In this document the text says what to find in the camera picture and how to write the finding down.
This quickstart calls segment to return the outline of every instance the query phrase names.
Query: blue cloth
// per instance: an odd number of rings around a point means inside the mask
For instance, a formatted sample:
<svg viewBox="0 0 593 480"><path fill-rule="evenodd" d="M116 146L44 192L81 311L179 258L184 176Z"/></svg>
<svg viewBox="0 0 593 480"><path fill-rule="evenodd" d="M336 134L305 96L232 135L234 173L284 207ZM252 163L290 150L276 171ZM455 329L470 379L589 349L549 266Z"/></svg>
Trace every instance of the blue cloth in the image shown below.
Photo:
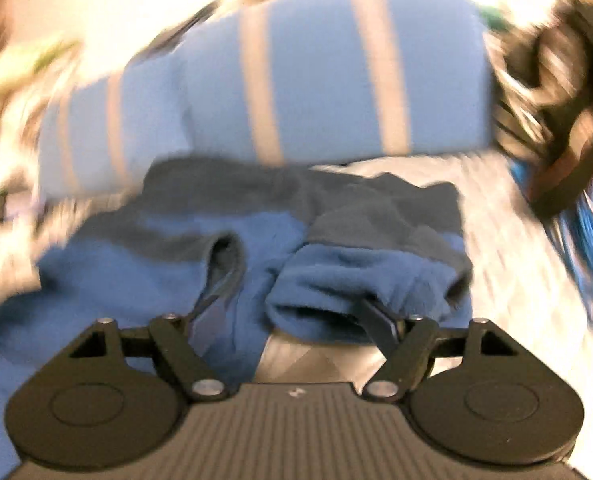
<svg viewBox="0 0 593 480"><path fill-rule="evenodd" d="M372 10L359 20L361 5ZM273 0L202 23L172 52L128 64L118 98L108 99L116 78L104 78L49 106L40 188L47 198L123 189L117 157L134 184L154 160L179 153L265 163L257 150L266 135L277 137L283 162L302 164L485 148L483 30L467 0ZM381 49L388 41L391 51ZM374 70L395 72L383 84L400 86L400 99L377 91L387 78ZM255 92L258 81L265 89ZM275 133L255 123L259 106ZM401 110L395 134L406 140L391 145L382 129Z"/></svg>
<svg viewBox="0 0 593 480"><path fill-rule="evenodd" d="M218 296L222 326L193 348L230 384L252 379L275 326L311 342L368 342L356 321L365 298L444 326L471 317L455 187L390 174L169 160L39 269L41 292L0 306L0 477L17 461L3 427L8 398L99 317L145 326Z"/></svg>

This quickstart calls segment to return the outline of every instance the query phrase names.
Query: tan stripe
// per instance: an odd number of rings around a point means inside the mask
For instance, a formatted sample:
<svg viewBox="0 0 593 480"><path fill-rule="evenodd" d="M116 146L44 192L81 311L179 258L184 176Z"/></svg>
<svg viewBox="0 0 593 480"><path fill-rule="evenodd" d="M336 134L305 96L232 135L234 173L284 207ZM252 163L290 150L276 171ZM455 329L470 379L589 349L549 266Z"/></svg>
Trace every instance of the tan stripe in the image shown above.
<svg viewBox="0 0 593 480"><path fill-rule="evenodd" d="M284 160L274 117L266 6L242 10L240 26L241 70L252 142L261 163L280 166Z"/></svg>
<svg viewBox="0 0 593 480"><path fill-rule="evenodd" d="M108 77L108 97L106 101L106 120L108 122L108 150L112 167L123 187L132 183L123 151L123 131L121 131L121 77L123 71L114 72Z"/></svg>
<svg viewBox="0 0 593 480"><path fill-rule="evenodd" d="M403 73L387 0L352 0L374 89L381 144L387 155L409 153Z"/></svg>
<svg viewBox="0 0 593 480"><path fill-rule="evenodd" d="M58 105L56 117L56 137L58 139L59 150L61 151L61 166L65 184L72 194L77 194L81 190L79 180L74 173L74 162L72 160L72 147L70 145L70 90L64 92Z"/></svg>

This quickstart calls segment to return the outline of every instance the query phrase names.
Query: light blue striped towel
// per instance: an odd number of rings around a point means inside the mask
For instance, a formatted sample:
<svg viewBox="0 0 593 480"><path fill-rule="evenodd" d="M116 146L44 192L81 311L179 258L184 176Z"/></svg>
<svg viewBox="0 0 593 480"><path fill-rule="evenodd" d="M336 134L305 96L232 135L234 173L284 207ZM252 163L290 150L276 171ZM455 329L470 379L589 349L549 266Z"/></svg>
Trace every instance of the light blue striped towel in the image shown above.
<svg viewBox="0 0 593 480"><path fill-rule="evenodd" d="M204 23L48 108L42 192L124 189L178 153L280 165L484 148L482 32L467 0L273 0Z"/></svg>

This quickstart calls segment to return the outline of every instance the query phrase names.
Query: metal screw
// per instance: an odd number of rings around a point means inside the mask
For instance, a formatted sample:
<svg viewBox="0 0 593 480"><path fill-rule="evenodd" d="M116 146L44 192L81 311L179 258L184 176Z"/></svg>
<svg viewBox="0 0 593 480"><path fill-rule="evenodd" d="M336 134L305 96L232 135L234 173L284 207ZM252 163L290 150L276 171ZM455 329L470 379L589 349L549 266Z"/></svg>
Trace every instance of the metal screw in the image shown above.
<svg viewBox="0 0 593 480"><path fill-rule="evenodd" d="M203 397L214 397L225 391L225 384L217 379L201 379L192 384L192 391Z"/></svg>
<svg viewBox="0 0 593 480"><path fill-rule="evenodd" d="M391 381L374 381L367 385L367 392L372 397L387 399L395 396L399 392L399 387Z"/></svg>

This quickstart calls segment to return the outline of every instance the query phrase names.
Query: blue fleece fabric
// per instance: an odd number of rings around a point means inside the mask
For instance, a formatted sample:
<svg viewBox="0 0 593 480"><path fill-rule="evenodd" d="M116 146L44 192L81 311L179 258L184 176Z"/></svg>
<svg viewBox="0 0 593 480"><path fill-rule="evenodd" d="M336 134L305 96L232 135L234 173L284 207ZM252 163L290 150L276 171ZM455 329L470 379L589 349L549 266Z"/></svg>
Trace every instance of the blue fleece fabric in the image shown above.
<svg viewBox="0 0 593 480"><path fill-rule="evenodd" d="M230 384L253 378L275 326L311 342L367 342L353 320L366 297L446 326L471 317L467 295L447 300L471 270L454 187L420 189L391 175L171 160L152 168L132 202L49 250L39 269L41 292L0 306L0 478L17 463L7 400L99 317L145 326L219 291L220 332L209 341L214 327L199 325L203 337L191 342ZM240 283L222 292L234 275Z"/></svg>

